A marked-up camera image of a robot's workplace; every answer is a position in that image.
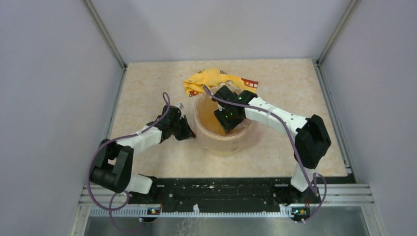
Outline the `yellow printed wrapper bag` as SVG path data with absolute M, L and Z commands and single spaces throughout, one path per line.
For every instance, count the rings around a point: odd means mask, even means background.
M 203 85 L 206 85 L 208 88 L 228 85 L 239 88 L 240 90 L 248 90 L 253 93 L 256 93 L 259 86 L 258 81 L 230 75 L 218 68 L 200 70 L 188 79 L 185 79 L 183 84 L 185 93 L 189 97 L 204 93 Z

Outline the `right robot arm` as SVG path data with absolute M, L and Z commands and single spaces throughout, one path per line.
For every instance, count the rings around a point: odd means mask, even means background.
M 208 87 L 204 87 L 204 90 L 218 104 L 214 115 L 225 133 L 230 133 L 246 119 L 285 133 L 297 162 L 288 189 L 289 198 L 301 203 L 308 197 L 308 189 L 318 194 L 316 168 L 331 146 L 329 133 L 320 116 L 295 115 L 248 90 L 240 94 L 232 92 L 227 86 L 221 86 L 216 93 L 212 93 Z

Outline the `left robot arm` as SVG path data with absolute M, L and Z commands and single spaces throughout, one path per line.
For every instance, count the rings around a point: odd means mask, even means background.
M 154 187 L 155 181 L 150 177 L 132 173 L 133 158 L 171 136 L 178 141 L 195 138 L 196 135 L 182 109 L 182 104 L 166 105 L 162 114 L 141 130 L 113 140 L 103 140 L 89 171 L 90 182 L 115 193 L 139 193 L 139 197 L 145 203 L 154 202 L 158 195 Z

